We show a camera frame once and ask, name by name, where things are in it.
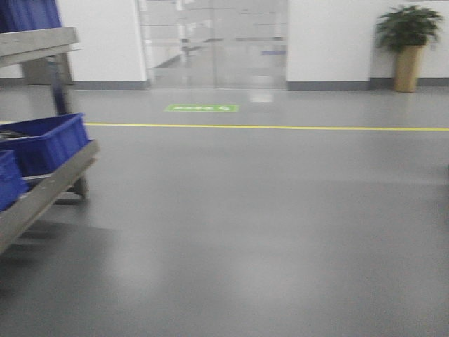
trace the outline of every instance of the white wall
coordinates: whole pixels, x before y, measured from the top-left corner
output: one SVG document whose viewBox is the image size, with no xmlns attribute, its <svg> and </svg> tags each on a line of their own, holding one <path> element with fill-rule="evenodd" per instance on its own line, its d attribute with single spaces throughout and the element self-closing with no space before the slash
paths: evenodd
<svg viewBox="0 0 449 337">
<path fill-rule="evenodd" d="M 58 0 L 65 27 L 76 27 L 80 51 L 69 54 L 75 81 L 146 81 L 135 0 Z"/>
<path fill-rule="evenodd" d="M 390 0 L 290 0 L 287 81 L 367 81 Z"/>
<path fill-rule="evenodd" d="M 446 17 L 441 42 L 428 46 L 421 77 L 449 77 L 449 1 L 290 0 L 288 81 L 368 81 L 391 77 L 394 54 L 376 48 L 377 18 L 399 4 Z"/>
</svg>

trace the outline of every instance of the glass door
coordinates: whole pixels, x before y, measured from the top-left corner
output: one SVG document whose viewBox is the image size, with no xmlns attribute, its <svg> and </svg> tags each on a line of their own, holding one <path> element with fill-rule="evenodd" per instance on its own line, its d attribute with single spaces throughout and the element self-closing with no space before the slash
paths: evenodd
<svg viewBox="0 0 449 337">
<path fill-rule="evenodd" d="M 153 88 L 283 88 L 287 0 L 140 0 Z"/>
</svg>

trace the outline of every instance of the epoxy floor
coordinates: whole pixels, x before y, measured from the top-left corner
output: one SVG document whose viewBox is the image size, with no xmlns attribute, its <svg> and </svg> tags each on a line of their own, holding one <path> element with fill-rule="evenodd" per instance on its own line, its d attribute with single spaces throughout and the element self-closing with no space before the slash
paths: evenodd
<svg viewBox="0 0 449 337">
<path fill-rule="evenodd" d="M 449 88 L 74 96 L 101 123 L 449 127 Z M 2 88 L 1 119 L 50 116 L 49 98 Z M 0 335 L 448 336 L 449 132 L 88 132 L 89 200 L 52 206 L 0 258 Z"/>
</svg>

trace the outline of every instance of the blue plastic crate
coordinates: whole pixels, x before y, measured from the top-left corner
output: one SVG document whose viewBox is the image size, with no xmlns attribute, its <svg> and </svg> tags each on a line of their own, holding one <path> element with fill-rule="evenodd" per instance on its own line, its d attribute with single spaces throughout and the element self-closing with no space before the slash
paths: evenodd
<svg viewBox="0 0 449 337">
<path fill-rule="evenodd" d="M 30 135 L 0 141 L 0 150 L 15 150 L 22 176 L 39 176 L 53 172 L 89 142 L 83 114 L 35 119 L 0 125 Z"/>
<path fill-rule="evenodd" d="M 55 0 L 0 0 L 0 12 L 9 32 L 61 27 Z"/>
<path fill-rule="evenodd" d="M 0 151 L 0 211 L 7 209 L 27 189 L 15 161 L 14 151 Z"/>
</svg>

